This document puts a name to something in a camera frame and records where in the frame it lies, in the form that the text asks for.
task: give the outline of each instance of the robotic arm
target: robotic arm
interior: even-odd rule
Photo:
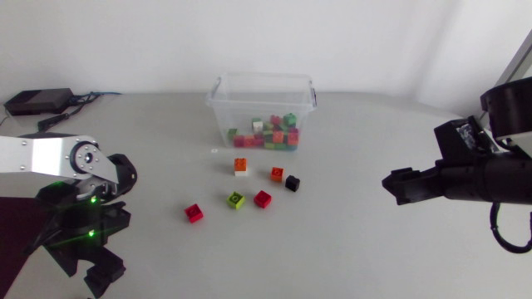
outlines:
[[[501,203],[532,204],[532,77],[497,86],[480,99],[495,143],[473,116],[449,121],[434,129],[442,156],[435,167],[393,170],[382,186],[398,205],[440,196],[492,203],[495,240],[509,252],[525,253],[532,250],[532,238],[524,246],[505,241],[497,214]]]
[[[0,259],[5,259],[2,265],[22,267],[27,256],[42,245],[68,276],[76,273],[78,260],[92,262],[94,266],[87,270],[85,282],[95,297],[101,297],[126,269],[122,260],[104,246],[109,236],[129,225],[131,215],[123,209],[126,204],[107,203],[133,188],[137,180],[133,164],[123,154],[105,157],[94,139],[84,135],[0,136],[0,149],[4,153],[0,157],[0,173],[33,172],[67,179],[42,188],[32,205],[25,206],[25,212],[34,215],[29,223],[38,228],[26,239],[31,240],[29,243],[22,242],[23,250],[0,255]],[[11,219],[20,223],[23,216],[17,215],[17,204],[27,201],[0,200],[15,207],[2,216],[3,222]],[[14,243],[12,237],[18,235],[2,232],[0,253],[5,249],[1,244]],[[19,270],[0,283],[0,297],[5,296]]]

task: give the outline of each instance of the green cube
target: green cube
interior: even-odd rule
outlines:
[[[283,117],[284,124],[286,124],[289,127],[296,126],[296,122],[298,122],[298,118],[293,113],[288,113]]]
[[[273,131],[265,130],[263,131],[264,142],[273,142]]]
[[[281,129],[281,131],[284,132],[285,134],[288,133],[288,126],[285,124],[279,125],[279,129]]]
[[[238,129],[229,129],[227,131],[227,139],[233,140],[233,137],[235,135],[238,135],[238,134],[239,134],[239,130]]]
[[[233,192],[228,198],[227,198],[227,204],[231,207],[231,208],[235,208],[235,209],[239,209],[240,207],[242,207],[242,205],[245,203],[246,201],[246,198],[241,195],[241,194],[238,194],[236,192]]]
[[[275,149],[276,150],[285,150],[286,149],[286,144],[275,144]]]
[[[263,126],[265,130],[273,130],[273,124],[271,122],[265,121]]]

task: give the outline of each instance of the white wall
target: white wall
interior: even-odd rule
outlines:
[[[457,114],[480,111],[532,28],[532,1],[462,1],[449,21],[416,99]]]
[[[495,83],[531,27],[531,5],[0,0],[0,102],[60,86],[206,91],[224,71],[274,71],[307,73],[319,91],[385,93],[454,109]],[[473,73],[480,73],[475,84],[464,84]]]

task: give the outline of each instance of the red cube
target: red cube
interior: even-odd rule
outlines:
[[[264,139],[255,139],[255,146],[263,146],[264,145]]]
[[[255,146],[255,136],[246,135],[244,137],[244,147],[253,147]]]
[[[244,147],[244,137],[242,135],[236,135],[233,137],[234,147]]]
[[[198,204],[195,203],[188,208],[185,209],[186,216],[189,218],[190,223],[194,223],[203,217],[203,213],[201,213],[200,207],[198,207]]]
[[[274,125],[280,125],[281,124],[281,117],[280,116],[276,116],[276,115],[272,115],[270,117],[270,120],[269,120],[272,124]]]
[[[254,202],[260,208],[266,208],[272,202],[272,196],[270,194],[267,194],[263,190],[260,190],[260,192],[255,195]]]

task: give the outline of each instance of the white cube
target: white cube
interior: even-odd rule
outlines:
[[[263,132],[263,122],[262,121],[254,121],[253,122],[253,132],[255,134]]]

